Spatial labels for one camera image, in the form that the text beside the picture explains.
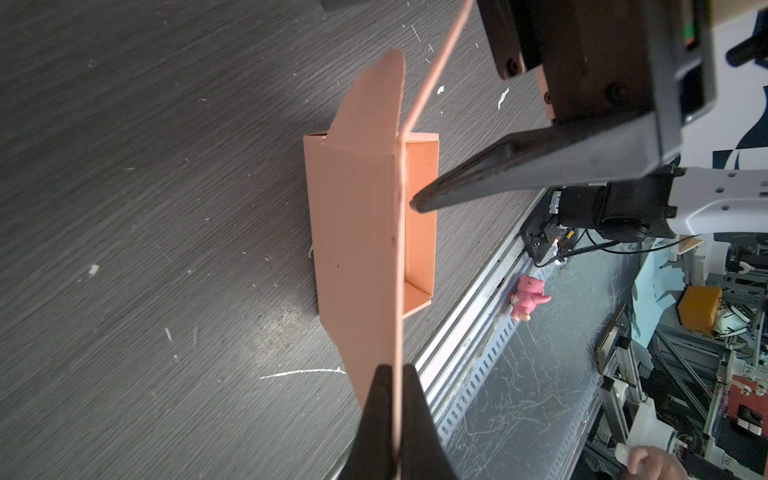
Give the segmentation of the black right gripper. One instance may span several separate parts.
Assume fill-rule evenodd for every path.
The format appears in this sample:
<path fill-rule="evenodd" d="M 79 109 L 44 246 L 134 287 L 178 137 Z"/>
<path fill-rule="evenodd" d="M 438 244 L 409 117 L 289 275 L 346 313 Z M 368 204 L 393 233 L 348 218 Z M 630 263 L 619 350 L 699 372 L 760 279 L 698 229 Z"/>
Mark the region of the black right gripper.
<path fill-rule="evenodd" d="M 564 124 L 514 132 L 476 153 L 413 197 L 420 213 L 512 190 L 642 178 L 680 151 L 681 123 L 714 106 L 707 1 L 478 8 L 498 75 L 534 73 L 548 117 Z"/>

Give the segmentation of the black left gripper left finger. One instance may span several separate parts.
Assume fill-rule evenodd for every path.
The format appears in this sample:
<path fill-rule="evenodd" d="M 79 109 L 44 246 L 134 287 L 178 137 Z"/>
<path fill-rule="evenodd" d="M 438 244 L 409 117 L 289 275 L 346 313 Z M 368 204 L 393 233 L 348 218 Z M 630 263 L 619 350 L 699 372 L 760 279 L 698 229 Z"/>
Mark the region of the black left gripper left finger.
<path fill-rule="evenodd" d="M 369 389 L 362 417 L 341 480 L 390 480 L 396 465 L 392 446 L 392 384 L 390 365 L 379 365 Z"/>

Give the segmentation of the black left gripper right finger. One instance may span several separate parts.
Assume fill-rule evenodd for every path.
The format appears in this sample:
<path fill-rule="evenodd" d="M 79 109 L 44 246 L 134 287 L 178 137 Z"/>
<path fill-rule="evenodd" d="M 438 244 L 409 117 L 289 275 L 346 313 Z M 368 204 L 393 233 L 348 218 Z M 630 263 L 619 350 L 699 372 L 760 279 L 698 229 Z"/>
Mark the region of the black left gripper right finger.
<path fill-rule="evenodd" d="M 403 367 L 401 479 L 456 480 L 413 365 Z"/>

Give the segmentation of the orange cardboard box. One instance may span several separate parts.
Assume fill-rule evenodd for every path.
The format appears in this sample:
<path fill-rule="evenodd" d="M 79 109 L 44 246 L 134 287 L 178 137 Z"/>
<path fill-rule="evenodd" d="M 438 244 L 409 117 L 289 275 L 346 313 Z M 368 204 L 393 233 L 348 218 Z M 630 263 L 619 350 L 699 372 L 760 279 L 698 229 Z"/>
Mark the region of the orange cardboard box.
<path fill-rule="evenodd" d="M 408 114 L 393 49 L 359 74 L 330 128 L 303 139 L 320 320 L 359 401 L 376 368 L 401 359 L 404 320 L 434 295 L 437 215 L 410 203 L 438 176 L 440 139 L 415 124 L 471 8 L 462 4 Z"/>

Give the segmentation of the bare human hand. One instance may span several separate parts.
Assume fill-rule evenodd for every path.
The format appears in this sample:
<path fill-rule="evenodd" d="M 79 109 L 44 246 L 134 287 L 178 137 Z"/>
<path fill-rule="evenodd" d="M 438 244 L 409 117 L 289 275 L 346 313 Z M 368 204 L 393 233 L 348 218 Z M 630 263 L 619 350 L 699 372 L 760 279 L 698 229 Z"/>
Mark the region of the bare human hand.
<path fill-rule="evenodd" d="M 653 446 L 634 447 L 621 480 L 689 480 L 680 460 L 667 451 Z"/>

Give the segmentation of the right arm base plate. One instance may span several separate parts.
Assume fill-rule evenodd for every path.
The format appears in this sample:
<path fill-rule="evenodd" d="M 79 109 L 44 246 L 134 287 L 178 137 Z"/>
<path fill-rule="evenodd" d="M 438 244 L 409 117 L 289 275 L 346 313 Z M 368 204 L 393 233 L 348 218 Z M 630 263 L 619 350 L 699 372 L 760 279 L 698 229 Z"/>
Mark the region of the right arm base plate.
<path fill-rule="evenodd" d="M 574 230 L 558 219 L 560 194 L 558 190 L 547 190 L 520 228 L 525 251 L 537 265 L 542 265 L 548 255 L 559 254 L 574 235 Z"/>

